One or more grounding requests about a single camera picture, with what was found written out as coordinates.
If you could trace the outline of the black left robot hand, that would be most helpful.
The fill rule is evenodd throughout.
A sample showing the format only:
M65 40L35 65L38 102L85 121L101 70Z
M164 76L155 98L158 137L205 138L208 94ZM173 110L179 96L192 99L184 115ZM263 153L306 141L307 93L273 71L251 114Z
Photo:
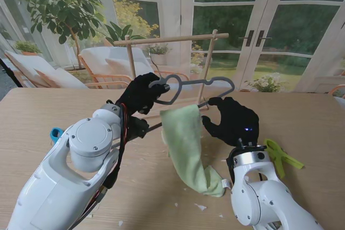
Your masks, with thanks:
M154 101L170 89L167 84L149 87L150 83L159 79L157 75L151 72L137 76L130 82L115 104L118 106L124 104L129 115L133 115L135 112L147 115L152 109Z

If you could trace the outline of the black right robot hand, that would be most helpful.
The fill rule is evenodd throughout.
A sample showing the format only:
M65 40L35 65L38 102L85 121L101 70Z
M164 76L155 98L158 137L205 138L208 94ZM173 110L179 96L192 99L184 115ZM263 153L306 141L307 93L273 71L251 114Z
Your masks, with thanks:
M226 144L237 147L241 143L244 146L256 146L259 137L259 117L252 110L232 97L224 99L212 97L208 104L216 106L220 111L220 124L211 122L207 116L202 116L202 123L212 137L216 137Z

